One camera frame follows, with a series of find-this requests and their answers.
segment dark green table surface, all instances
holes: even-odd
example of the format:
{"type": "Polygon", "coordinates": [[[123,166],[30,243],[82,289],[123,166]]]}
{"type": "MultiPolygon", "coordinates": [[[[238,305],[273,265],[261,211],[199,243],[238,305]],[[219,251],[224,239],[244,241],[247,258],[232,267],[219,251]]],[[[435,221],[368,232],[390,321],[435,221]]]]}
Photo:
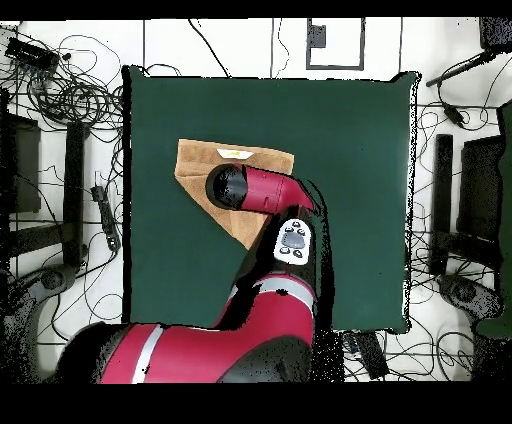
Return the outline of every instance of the dark green table surface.
{"type": "Polygon", "coordinates": [[[328,205],[337,329],[407,330],[411,93],[395,82],[131,75],[131,320],[210,326],[245,249],[174,178],[179,138],[295,155],[328,205]]]}

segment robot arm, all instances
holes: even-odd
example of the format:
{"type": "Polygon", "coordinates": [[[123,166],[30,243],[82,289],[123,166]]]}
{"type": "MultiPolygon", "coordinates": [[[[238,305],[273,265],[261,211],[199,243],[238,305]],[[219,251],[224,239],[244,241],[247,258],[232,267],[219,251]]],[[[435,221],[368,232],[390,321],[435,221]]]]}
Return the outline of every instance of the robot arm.
{"type": "Polygon", "coordinates": [[[94,324],[66,346],[56,382],[306,381],[314,335],[313,202],[292,177],[214,169],[212,203],[269,214],[211,328],[94,324]]]}

